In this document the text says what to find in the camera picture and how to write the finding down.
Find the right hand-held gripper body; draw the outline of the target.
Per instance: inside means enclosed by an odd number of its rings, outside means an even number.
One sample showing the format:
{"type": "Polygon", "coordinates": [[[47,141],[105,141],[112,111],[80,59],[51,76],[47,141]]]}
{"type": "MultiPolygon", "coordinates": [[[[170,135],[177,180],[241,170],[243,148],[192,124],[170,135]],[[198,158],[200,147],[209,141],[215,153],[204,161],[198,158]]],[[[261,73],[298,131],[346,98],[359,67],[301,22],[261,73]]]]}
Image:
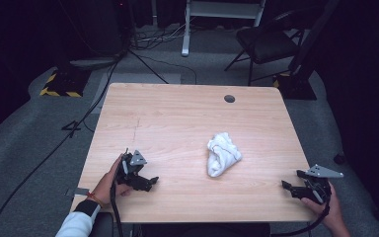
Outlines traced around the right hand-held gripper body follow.
{"type": "Polygon", "coordinates": [[[304,191],[309,193],[307,198],[317,204],[323,204],[328,202],[332,195],[329,178],[340,179],[343,173],[314,165],[307,171],[298,170],[297,176],[304,181],[306,187],[304,191]]]}

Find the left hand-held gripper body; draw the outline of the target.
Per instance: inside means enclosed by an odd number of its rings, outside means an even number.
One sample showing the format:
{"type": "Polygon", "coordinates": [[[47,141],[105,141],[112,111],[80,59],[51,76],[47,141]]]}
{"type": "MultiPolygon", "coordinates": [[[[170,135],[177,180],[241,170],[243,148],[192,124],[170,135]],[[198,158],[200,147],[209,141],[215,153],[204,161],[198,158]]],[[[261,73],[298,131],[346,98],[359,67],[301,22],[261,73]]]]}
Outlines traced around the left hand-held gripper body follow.
{"type": "Polygon", "coordinates": [[[146,159],[138,150],[133,153],[125,152],[120,159],[116,182],[128,186],[142,186],[146,179],[139,175],[139,171],[147,163],[146,159]]]}

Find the black equipment cabinet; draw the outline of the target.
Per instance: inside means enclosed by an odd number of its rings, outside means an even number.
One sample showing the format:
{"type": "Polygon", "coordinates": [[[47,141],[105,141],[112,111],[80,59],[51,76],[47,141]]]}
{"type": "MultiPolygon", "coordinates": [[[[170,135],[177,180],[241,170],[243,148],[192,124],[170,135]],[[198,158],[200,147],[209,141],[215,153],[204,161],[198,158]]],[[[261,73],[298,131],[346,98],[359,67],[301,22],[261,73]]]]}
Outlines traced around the black equipment cabinet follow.
{"type": "Polygon", "coordinates": [[[115,64],[127,54],[132,35],[126,0],[57,0],[68,26],[91,60],[115,64]]]}

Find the black slanted stand post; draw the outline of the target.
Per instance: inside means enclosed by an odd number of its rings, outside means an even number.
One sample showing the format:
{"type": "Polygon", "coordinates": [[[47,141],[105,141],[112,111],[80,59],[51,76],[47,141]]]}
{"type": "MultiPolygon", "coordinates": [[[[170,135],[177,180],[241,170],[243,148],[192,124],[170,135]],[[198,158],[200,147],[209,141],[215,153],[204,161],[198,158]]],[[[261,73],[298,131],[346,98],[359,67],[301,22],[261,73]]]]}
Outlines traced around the black slanted stand post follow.
{"type": "Polygon", "coordinates": [[[314,22],[309,34],[302,43],[300,51],[289,64],[292,76],[299,77],[301,74],[313,69],[314,57],[319,49],[319,37],[321,36],[321,32],[326,26],[328,20],[339,5],[339,2],[340,0],[327,0],[325,5],[319,6],[319,17],[314,22]]]}

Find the person's dark lap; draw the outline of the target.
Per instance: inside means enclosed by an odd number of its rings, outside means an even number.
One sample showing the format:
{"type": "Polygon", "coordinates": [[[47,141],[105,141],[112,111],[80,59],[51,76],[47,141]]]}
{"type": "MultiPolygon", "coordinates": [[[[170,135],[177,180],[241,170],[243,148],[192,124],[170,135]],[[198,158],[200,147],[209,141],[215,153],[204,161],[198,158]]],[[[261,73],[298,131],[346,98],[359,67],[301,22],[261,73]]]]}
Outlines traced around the person's dark lap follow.
{"type": "Polygon", "coordinates": [[[141,237],[269,237],[267,223],[142,224],[141,237]]]}

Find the person's right hand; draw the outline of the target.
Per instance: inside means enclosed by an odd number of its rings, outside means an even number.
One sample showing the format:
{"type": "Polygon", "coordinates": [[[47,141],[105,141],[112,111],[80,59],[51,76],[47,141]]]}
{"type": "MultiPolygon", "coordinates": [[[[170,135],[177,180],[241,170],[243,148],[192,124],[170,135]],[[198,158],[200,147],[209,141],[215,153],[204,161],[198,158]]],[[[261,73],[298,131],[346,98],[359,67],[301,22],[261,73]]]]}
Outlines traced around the person's right hand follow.
{"type": "MultiPolygon", "coordinates": [[[[337,196],[336,190],[333,185],[330,185],[330,187],[332,192],[331,200],[329,203],[330,211],[329,214],[324,218],[323,223],[330,231],[336,229],[347,229],[342,218],[341,203],[337,196]]],[[[302,198],[301,201],[307,207],[309,207],[316,215],[322,214],[325,209],[325,207],[322,204],[317,204],[306,197],[302,198]]]]}

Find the black seat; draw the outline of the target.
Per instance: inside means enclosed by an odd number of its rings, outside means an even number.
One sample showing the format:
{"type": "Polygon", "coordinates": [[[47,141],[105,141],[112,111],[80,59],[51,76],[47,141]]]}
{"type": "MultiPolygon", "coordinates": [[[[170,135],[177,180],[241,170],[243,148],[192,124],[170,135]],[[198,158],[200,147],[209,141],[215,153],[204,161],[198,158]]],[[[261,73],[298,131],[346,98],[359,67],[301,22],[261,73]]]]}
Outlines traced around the black seat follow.
{"type": "Polygon", "coordinates": [[[114,237],[114,221],[109,212],[97,214],[89,237],[114,237]]]}

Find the person's left hand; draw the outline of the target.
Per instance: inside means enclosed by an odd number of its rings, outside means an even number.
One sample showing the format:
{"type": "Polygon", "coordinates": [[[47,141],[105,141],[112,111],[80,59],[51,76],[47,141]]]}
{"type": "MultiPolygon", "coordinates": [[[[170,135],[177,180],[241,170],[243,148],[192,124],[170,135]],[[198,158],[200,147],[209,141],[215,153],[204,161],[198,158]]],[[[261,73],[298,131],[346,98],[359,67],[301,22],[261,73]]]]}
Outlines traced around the person's left hand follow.
{"type": "MultiPolygon", "coordinates": [[[[94,190],[92,191],[91,199],[96,201],[101,207],[106,207],[111,203],[111,186],[114,180],[115,171],[118,167],[121,158],[118,157],[111,168],[102,176],[94,190]]],[[[132,187],[125,184],[120,184],[115,187],[117,196],[128,196],[132,191],[132,187]]]]}

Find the black folding chair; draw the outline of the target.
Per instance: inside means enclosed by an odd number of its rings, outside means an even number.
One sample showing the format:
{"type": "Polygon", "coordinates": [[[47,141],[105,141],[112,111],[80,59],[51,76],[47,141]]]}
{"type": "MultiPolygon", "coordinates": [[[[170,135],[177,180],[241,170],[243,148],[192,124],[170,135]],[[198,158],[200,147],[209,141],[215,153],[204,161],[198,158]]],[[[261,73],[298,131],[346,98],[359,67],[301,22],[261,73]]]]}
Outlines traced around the black folding chair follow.
{"type": "Polygon", "coordinates": [[[255,64],[266,64],[283,58],[294,56],[299,50],[299,42],[294,41],[293,36],[289,36],[286,31],[297,30],[297,34],[302,34],[306,27],[307,10],[291,10],[282,13],[263,25],[243,29],[237,32],[236,39],[242,50],[225,67],[227,71],[234,63],[248,60],[249,76],[248,85],[265,77],[254,78],[253,66],[255,64]]]}

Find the white towel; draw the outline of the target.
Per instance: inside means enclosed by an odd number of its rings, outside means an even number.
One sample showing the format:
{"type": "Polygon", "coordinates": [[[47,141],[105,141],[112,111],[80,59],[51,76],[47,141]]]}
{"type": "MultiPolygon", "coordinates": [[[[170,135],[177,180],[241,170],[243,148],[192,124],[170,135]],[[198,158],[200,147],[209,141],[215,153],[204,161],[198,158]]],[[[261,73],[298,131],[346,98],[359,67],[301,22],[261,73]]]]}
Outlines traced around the white towel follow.
{"type": "Polygon", "coordinates": [[[207,174],[216,178],[242,159],[242,154],[228,132],[215,134],[207,143],[207,174]]]}

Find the grey tape strip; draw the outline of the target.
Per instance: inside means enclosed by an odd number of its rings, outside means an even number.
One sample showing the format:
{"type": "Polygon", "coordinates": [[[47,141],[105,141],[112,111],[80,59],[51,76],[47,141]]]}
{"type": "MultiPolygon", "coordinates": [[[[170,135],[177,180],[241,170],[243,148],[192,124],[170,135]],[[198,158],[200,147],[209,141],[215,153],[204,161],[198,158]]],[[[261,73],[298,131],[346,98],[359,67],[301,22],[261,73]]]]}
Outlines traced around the grey tape strip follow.
{"type": "Polygon", "coordinates": [[[65,193],[67,197],[74,198],[75,196],[85,196],[89,192],[88,189],[83,188],[74,188],[74,189],[68,189],[65,193]]]}

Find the white metal desk frame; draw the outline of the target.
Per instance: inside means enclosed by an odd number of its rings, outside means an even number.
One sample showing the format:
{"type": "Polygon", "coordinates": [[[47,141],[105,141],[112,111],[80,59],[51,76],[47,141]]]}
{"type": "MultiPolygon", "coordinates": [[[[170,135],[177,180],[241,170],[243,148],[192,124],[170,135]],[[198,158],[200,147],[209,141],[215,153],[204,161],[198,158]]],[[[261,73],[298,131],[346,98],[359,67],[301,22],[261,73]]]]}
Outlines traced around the white metal desk frame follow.
{"type": "Polygon", "coordinates": [[[190,54],[190,20],[192,17],[248,19],[254,20],[254,25],[257,26],[262,18],[265,1],[260,0],[259,3],[225,3],[187,0],[185,33],[181,55],[186,57],[190,54]]]}

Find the yellow-black striped stand base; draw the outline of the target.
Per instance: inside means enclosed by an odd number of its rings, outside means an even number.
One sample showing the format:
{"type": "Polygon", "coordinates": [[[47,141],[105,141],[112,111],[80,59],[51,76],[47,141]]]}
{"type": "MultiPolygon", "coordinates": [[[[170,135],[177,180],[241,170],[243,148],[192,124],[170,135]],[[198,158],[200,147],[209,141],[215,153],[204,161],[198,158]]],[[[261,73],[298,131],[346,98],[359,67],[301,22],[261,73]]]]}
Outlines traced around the yellow-black striped stand base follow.
{"type": "Polygon", "coordinates": [[[73,69],[70,72],[62,72],[55,69],[39,94],[41,96],[80,98],[84,95],[90,75],[90,70],[73,69]]]}
{"type": "Polygon", "coordinates": [[[285,100],[316,100],[317,97],[308,80],[300,80],[289,73],[272,76],[272,85],[285,100]]]}

